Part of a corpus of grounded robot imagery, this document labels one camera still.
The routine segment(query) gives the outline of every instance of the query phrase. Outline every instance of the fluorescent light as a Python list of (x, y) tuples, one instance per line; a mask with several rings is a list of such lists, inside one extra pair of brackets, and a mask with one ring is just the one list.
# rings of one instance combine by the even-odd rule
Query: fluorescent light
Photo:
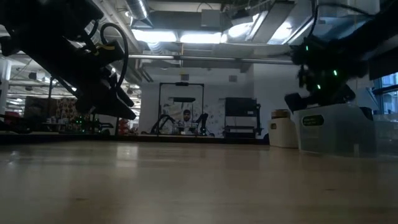
[(254, 15), (254, 16), (253, 16), (253, 22), (255, 22), (259, 16), (260, 16), (259, 13), (257, 13), (256, 15)]
[(145, 41), (147, 43), (156, 42), (176, 42), (177, 37), (173, 31), (153, 31), (153, 30), (132, 30), (132, 33), (137, 40)]
[(221, 43), (226, 43), (228, 41), (228, 36), (226, 34), (223, 34), (221, 36), (220, 42)]
[(219, 44), (221, 40), (221, 33), (215, 34), (185, 34), (181, 37), (181, 43), (189, 44)]
[(233, 26), (229, 29), (228, 35), (232, 38), (239, 37), (240, 35), (249, 32), (252, 25), (253, 25), (252, 22), (247, 22), (244, 24)]
[(275, 34), (271, 39), (279, 39), (284, 40), (288, 38), (292, 33), (292, 25), (289, 22), (284, 22), (280, 27), (276, 30)]

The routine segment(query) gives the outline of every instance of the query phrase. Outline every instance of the window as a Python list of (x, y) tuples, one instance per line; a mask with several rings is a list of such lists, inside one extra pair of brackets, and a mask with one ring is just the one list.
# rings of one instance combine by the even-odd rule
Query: window
[(375, 80), (375, 90), (373, 91), (382, 114), (398, 113), (398, 73)]
[(389, 87), (398, 84), (398, 73), (381, 78), (381, 87)]
[(382, 95), (383, 113), (398, 113), (398, 91), (392, 91)]

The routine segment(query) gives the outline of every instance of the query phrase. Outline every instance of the wire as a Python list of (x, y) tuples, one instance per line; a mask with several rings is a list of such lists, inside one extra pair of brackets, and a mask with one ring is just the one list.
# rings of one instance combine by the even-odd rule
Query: wire
[(18, 75), (20, 75), (22, 72), (25, 71), (25, 69), (27, 69), (27, 67), (30, 65), (30, 63), (32, 63), (33, 59), (31, 59), (21, 70), (19, 70), (19, 72), (14, 75), (13, 77), (10, 78), (10, 80), (13, 80), (15, 77), (17, 77)]
[(313, 15), (313, 24), (312, 24), (312, 27), (311, 27), (311, 30), (310, 30), (310, 33), (309, 33), (308, 36), (312, 35), (312, 33), (313, 33), (314, 29), (315, 29), (315, 26), (317, 24), (319, 7), (320, 6), (340, 7), (340, 8), (343, 8), (343, 9), (349, 9), (351, 11), (358, 12), (358, 13), (363, 14), (363, 15), (368, 16), (368, 17), (374, 17), (374, 15), (369, 14), (368, 12), (366, 12), (366, 11), (364, 11), (362, 9), (358, 9), (357, 7), (349, 6), (349, 5), (346, 5), (346, 4), (321, 3), (321, 4), (318, 4), (317, 7), (315, 8), (315, 12), (314, 12), (314, 15)]
[(199, 11), (199, 7), (200, 7), (202, 4), (206, 4), (206, 5), (208, 5), (208, 6), (210, 7), (210, 9), (213, 9), (213, 7), (212, 7), (210, 4), (208, 4), (207, 2), (201, 2), (201, 3), (199, 4), (199, 6), (197, 7), (197, 12)]
[(108, 43), (108, 41), (105, 39), (105, 36), (104, 36), (104, 31), (107, 27), (115, 28), (120, 33), (120, 35), (123, 39), (123, 45), (124, 45), (123, 67), (122, 67), (122, 71), (120, 74), (120, 79), (118, 81), (118, 84), (116, 85), (116, 88), (119, 88), (123, 84), (124, 77), (126, 76), (126, 72), (127, 72), (127, 66), (129, 63), (129, 44), (127, 42), (126, 34), (123, 32), (123, 30), (118, 25), (113, 24), (113, 23), (106, 23), (101, 27), (101, 30), (99, 32), (99, 34), (101, 36), (101, 41), (104, 45), (106, 45)]
[(92, 37), (95, 35), (95, 33), (97, 32), (97, 29), (98, 29), (98, 25), (99, 25), (99, 21), (96, 20), (96, 21), (94, 22), (93, 29), (91, 30), (90, 34), (88, 34), (88, 37), (89, 37), (89, 38), (92, 38)]
[(271, 2), (271, 1), (273, 1), (273, 0), (265, 0), (265, 1), (263, 1), (263, 2), (260, 2), (259, 4), (254, 5), (254, 6), (248, 6), (248, 4), (242, 4), (242, 5), (239, 5), (239, 6), (235, 6), (235, 7), (233, 7), (233, 8), (230, 8), (230, 9), (228, 9), (227, 11), (232, 11), (232, 10), (238, 11), (239, 9), (244, 9), (244, 8), (246, 8), (246, 7), (250, 7), (251, 9), (253, 9), (253, 8), (262, 6), (263, 4), (265, 4), (265, 3), (267, 3), (267, 2)]

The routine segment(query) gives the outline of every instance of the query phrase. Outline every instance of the person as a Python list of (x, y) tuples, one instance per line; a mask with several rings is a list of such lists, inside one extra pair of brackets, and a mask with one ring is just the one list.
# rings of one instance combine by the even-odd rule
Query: person
[(184, 110), (183, 111), (183, 119), (178, 121), (178, 128), (175, 130), (176, 134), (196, 134), (197, 129), (192, 126), (191, 121), (191, 111)]
[(191, 111), (190, 110), (185, 110), (183, 112), (183, 119), (184, 119), (184, 122), (189, 122), (191, 120)]

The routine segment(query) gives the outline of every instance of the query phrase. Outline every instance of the label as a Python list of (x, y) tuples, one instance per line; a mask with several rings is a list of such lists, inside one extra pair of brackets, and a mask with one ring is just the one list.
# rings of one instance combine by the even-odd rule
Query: label
[(303, 117), (303, 126), (322, 126), (325, 120), (322, 115), (312, 115)]

